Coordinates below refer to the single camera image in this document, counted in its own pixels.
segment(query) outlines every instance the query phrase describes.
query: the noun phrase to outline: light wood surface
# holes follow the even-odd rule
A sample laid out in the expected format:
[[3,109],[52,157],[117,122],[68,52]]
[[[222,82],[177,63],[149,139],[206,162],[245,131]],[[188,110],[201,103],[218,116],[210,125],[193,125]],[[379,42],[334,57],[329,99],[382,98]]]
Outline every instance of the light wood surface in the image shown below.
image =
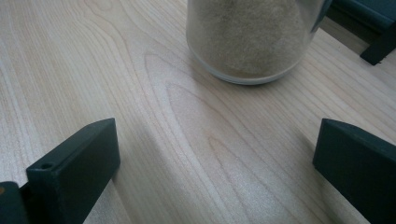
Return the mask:
[[0,1],[0,181],[116,118],[121,167],[86,223],[366,223],[311,164],[322,118],[396,141],[396,57],[318,30],[258,87],[208,74],[186,0]]

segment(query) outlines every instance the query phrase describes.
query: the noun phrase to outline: small hole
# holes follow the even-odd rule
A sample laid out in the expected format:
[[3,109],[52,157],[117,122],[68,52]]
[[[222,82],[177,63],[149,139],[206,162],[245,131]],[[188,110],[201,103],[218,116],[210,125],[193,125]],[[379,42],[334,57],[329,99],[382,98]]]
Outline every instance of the small hole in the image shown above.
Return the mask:
[[47,170],[52,167],[52,163],[44,163],[41,165],[41,169]]

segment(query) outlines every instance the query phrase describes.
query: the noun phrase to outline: wooden table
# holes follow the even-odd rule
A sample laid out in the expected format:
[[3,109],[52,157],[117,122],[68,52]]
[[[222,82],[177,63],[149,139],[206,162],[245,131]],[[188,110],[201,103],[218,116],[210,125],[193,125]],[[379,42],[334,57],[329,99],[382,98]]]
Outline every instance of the wooden table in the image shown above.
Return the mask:
[[86,223],[364,223],[313,167],[322,118],[396,141],[396,56],[372,67],[319,30],[290,76],[208,74],[186,0],[0,2],[0,180],[116,118],[121,167]]

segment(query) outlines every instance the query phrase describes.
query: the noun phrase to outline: black object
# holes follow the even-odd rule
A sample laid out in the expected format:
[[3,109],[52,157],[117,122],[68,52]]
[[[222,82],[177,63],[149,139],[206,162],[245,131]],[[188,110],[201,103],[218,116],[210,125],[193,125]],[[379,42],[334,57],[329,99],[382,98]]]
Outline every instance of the black object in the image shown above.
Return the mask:
[[313,163],[371,223],[396,223],[396,146],[324,119]]
[[388,54],[396,49],[396,22],[382,34],[361,57],[371,65],[381,62]]
[[372,45],[361,55],[372,65],[395,49],[396,35],[389,36],[396,20],[394,0],[333,0],[327,16]]
[[28,167],[22,188],[0,183],[0,223],[83,223],[119,167],[115,120],[87,125]]

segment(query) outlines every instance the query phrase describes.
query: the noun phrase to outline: black plastic block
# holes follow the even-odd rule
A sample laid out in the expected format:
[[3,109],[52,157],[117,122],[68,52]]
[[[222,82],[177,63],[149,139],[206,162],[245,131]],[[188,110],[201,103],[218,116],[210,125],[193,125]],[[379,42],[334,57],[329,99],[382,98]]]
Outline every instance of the black plastic block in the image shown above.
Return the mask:
[[50,223],[82,223],[120,166],[114,119],[87,125],[27,168]]
[[371,223],[396,223],[396,146],[324,119],[313,163]]
[[396,49],[396,22],[385,31],[361,57],[371,65],[380,63],[388,54]]
[[20,188],[14,182],[0,183],[0,223],[29,223]]

